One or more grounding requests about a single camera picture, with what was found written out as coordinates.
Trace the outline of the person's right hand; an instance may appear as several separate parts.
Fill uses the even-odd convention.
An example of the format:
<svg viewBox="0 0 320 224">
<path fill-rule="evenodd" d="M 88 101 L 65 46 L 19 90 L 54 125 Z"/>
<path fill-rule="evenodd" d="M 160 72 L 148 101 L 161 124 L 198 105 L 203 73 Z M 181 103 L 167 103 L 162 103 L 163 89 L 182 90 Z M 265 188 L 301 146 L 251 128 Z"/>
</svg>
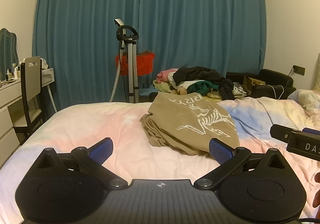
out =
<svg viewBox="0 0 320 224">
<path fill-rule="evenodd" d="M 315 175 L 315 182 L 320 183 L 320 173 L 317 173 Z M 317 208 L 319 206 L 319 204 L 320 204 L 320 190 L 318 190 L 317 193 L 315 194 L 312 206 L 313 206 L 313 208 Z"/>
</svg>

